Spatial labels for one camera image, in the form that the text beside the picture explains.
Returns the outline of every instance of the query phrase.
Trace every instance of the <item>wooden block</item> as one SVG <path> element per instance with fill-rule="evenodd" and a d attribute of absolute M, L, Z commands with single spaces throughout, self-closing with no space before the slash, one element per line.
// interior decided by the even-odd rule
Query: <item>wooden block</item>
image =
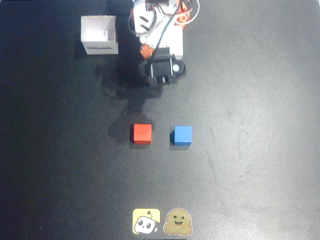
<path fill-rule="evenodd" d="M 133 141 L 135 144 L 151 144 L 152 125 L 151 124 L 135 124 L 133 126 Z"/>

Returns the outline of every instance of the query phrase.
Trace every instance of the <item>robot face sticker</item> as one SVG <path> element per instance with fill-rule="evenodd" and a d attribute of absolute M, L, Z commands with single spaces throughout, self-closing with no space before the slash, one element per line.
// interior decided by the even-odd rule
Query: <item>robot face sticker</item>
<path fill-rule="evenodd" d="M 161 214 L 158 209 L 137 208 L 133 211 L 132 231 L 136 235 L 151 234 L 158 230 Z"/>
<path fill-rule="evenodd" d="M 192 234 L 190 213 L 183 208 L 171 210 L 165 219 L 163 231 L 169 235 L 189 236 Z"/>
<path fill-rule="evenodd" d="M 137 234 L 150 234 L 156 232 L 158 228 L 156 227 L 156 221 L 151 218 L 141 216 L 138 218 L 134 226 L 134 230 Z"/>

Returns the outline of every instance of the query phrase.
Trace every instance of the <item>black table surface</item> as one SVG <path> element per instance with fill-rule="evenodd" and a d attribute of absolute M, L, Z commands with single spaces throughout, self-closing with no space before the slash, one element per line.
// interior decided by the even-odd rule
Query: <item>black table surface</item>
<path fill-rule="evenodd" d="M 202 0 L 187 75 L 135 82 L 130 1 L 0 3 L 0 239 L 132 240 L 133 210 L 174 208 L 193 233 L 149 239 L 320 239 L 320 7 Z M 117 15 L 118 56 L 88 56 L 82 15 Z M 152 144 L 130 124 L 152 124 Z M 191 147 L 170 145 L 193 127 Z"/>

